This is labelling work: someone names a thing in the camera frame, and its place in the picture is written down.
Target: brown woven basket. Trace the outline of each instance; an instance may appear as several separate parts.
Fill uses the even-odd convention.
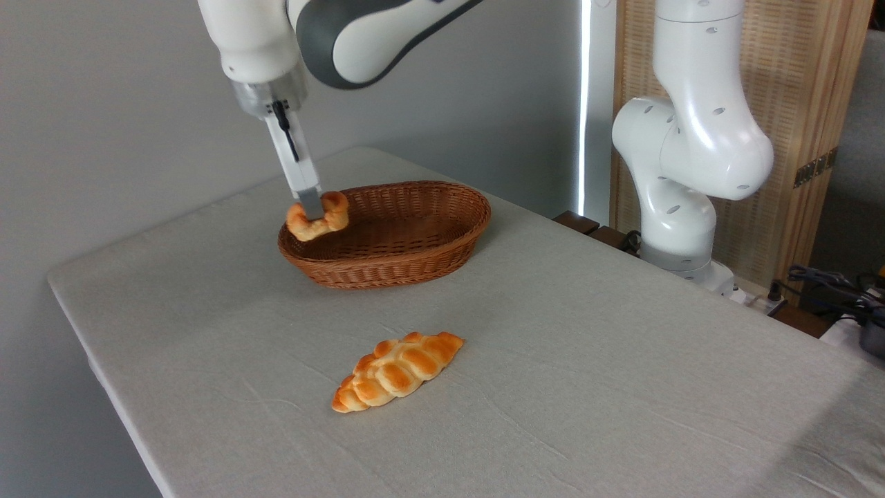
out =
[[[283,224],[280,252],[314,282],[371,289],[426,282],[460,268],[489,225],[489,202],[447,182],[407,182],[342,191],[344,230],[300,242]]]

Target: table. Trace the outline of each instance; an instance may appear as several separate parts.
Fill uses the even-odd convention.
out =
[[[319,167],[442,179],[362,148]],[[165,496],[885,495],[885,373],[488,197],[476,254],[425,284],[309,281],[276,249],[282,179],[50,284]],[[329,407],[413,330],[466,344],[406,398]]]

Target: bread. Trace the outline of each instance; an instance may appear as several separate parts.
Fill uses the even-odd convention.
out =
[[[341,413],[362,411],[408,396],[424,381],[439,375],[462,345],[462,338],[448,332],[435,336],[412,332],[403,340],[382,341],[357,362],[353,375],[341,382],[332,409]]]
[[[286,228],[302,242],[320,235],[338,231],[347,226],[347,198],[341,192],[326,192],[320,198],[326,215],[319,220],[308,221],[300,202],[289,208]]]

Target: white robotic arm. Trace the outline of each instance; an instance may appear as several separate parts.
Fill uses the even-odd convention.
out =
[[[240,107],[266,121],[289,188],[310,220],[321,218],[323,209],[319,178],[296,115],[307,94],[304,62],[329,86],[363,88],[382,78],[421,40],[480,2],[198,1]]]
[[[741,86],[743,0],[658,0],[655,15],[654,71],[670,99],[627,102],[612,129],[639,194],[641,256],[730,295],[733,274],[711,259],[706,196],[747,198],[773,164]]]

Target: wooden folding screen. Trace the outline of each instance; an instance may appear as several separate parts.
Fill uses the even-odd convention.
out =
[[[619,2],[616,110],[633,97],[665,95],[651,68],[654,4]],[[713,200],[713,257],[736,275],[767,287],[811,258],[871,8],[872,0],[747,0],[743,88],[775,157],[753,197]],[[633,181],[618,154],[611,213],[618,230],[639,228]]]

